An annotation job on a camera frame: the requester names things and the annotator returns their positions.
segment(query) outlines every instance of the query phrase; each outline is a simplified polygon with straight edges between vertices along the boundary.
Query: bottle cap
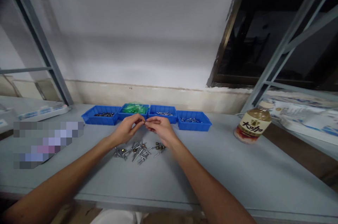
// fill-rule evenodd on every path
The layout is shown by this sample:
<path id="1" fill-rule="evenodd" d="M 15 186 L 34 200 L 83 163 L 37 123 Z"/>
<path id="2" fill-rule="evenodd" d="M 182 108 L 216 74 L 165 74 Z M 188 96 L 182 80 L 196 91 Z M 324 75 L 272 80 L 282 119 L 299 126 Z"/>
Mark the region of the bottle cap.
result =
<path id="1" fill-rule="evenodd" d="M 271 109 L 271 108 L 274 107 L 274 104 L 273 104 L 273 103 L 268 103 L 268 102 L 266 102 L 266 101 L 261 101 L 261 102 L 259 103 L 259 106 L 262 106 L 262 107 L 264 107 L 264 108 L 266 108 L 266 109 Z"/>

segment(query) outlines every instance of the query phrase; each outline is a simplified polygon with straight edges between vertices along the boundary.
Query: bottle label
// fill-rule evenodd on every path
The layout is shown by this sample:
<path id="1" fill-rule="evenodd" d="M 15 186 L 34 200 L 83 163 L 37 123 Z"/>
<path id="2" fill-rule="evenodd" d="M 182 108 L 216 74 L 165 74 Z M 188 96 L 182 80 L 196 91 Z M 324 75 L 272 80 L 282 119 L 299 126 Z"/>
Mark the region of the bottle label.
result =
<path id="1" fill-rule="evenodd" d="M 271 121 L 263 121 L 256 119 L 246 113 L 240 121 L 238 127 L 248 136 L 259 137 L 269 126 Z"/>

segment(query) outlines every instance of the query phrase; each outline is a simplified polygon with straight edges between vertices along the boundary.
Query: green plastic parts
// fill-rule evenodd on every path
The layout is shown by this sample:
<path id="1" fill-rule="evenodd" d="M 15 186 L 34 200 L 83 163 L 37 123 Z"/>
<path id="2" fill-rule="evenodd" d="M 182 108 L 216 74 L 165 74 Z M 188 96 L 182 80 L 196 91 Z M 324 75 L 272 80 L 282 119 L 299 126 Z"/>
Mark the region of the green plastic parts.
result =
<path id="1" fill-rule="evenodd" d="M 145 114 L 147 112 L 148 107 L 145 107 L 141 103 L 129 103 L 123 110 L 122 113 L 139 113 Z"/>

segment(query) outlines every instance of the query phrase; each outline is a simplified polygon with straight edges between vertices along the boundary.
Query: hand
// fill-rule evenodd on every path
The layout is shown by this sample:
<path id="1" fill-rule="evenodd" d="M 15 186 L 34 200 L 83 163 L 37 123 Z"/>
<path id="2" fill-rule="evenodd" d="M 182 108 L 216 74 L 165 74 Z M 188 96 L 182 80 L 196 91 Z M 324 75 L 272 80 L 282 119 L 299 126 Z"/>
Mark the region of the hand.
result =
<path id="1" fill-rule="evenodd" d="M 114 148 L 122 143 L 126 143 L 134 136 L 144 122 L 144 117 L 138 113 L 126 117 L 111 135 L 103 138 L 102 140 L 111 148 Z"/>
<path id="2" fill-rule="evenodd" d="M 149 131 L 157 133 L 162 143 L 169 149 L 172 148 L 173 144 L 180 142 L 169 120 L 165 117 L 150 117 L 147 119 L 145 125 Z"/>

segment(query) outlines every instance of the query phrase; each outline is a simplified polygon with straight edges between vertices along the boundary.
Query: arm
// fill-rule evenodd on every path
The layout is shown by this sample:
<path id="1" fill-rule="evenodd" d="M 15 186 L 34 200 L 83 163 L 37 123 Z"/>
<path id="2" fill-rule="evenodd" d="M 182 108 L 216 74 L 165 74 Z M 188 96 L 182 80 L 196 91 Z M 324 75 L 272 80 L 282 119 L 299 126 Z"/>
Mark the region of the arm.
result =
<path id="1" fill-rule="evenodd" d="M 177 138 L 167 118 L 151 117 L 145 124 L 172 151 L 211 224 L 256 223 L 241 203 L 193 157 Z"/>
<path id="2" fill-rule="evenodd" d="M 139 114 L 125 118 L 110 136 L 7 209 L 5 223 L 48 223 L 74 196 L 93 167 L 114 147 L 130 140 L 143 124 L 144 118 Z"/>

